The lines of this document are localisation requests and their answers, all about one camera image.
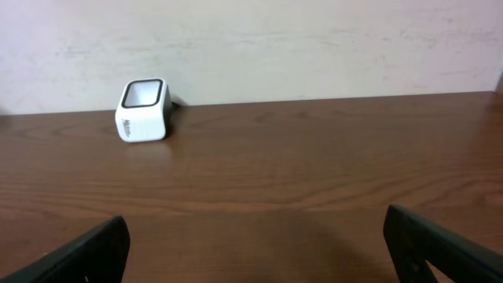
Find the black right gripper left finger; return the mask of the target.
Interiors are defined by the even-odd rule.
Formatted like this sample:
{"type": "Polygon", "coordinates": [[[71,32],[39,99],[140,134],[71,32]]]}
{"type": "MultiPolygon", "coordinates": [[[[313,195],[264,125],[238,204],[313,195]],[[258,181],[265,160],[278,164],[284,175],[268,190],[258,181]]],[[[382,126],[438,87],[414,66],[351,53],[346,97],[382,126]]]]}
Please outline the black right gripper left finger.
{"type": "Polygon", "coordinates": [[[130,250],[123,217],[114,216],[41,259],[2,279],[3,283],[121,283],[130,250]]]}

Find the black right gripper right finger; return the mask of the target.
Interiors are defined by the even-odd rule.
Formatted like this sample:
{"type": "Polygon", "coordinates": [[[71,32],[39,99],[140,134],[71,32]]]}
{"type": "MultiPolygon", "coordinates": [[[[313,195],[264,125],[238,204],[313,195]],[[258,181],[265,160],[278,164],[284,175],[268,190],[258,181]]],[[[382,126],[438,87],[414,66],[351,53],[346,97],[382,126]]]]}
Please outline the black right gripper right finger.
{"type": "Polygon", "coordinates": [[[430,266],[454,282],[502,283],[502,255],[407,208],[387,208],[383,234],[401,283],[436,282],[430,266]]]}

